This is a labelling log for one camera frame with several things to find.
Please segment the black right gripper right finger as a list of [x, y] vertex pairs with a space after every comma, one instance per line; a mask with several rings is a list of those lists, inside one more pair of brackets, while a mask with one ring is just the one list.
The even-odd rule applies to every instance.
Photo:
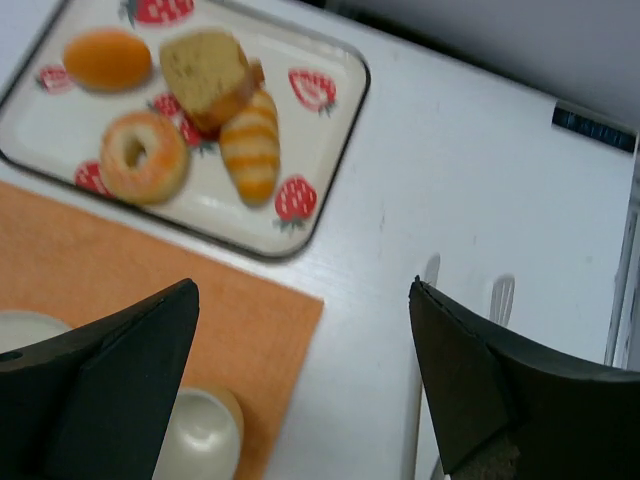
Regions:
[[499, 326], [428, 283], [412, 335], [443, 472], [453, 479], [635, 479], [639, 376]]

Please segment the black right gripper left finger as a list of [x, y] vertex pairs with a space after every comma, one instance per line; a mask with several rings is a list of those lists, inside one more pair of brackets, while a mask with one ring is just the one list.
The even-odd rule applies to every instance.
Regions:
[[198, 316], [184, 279], [2, 354], [2, 478], [151, 478]]

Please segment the brown bread slice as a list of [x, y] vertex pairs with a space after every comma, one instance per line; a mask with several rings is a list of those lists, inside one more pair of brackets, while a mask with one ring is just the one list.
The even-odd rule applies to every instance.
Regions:
[[220, 29], [202, 29], [170, 39], [159, 49], [169, 91], [197, 129], [212, 132], [234, 118], [264, 83], [258, 60]]

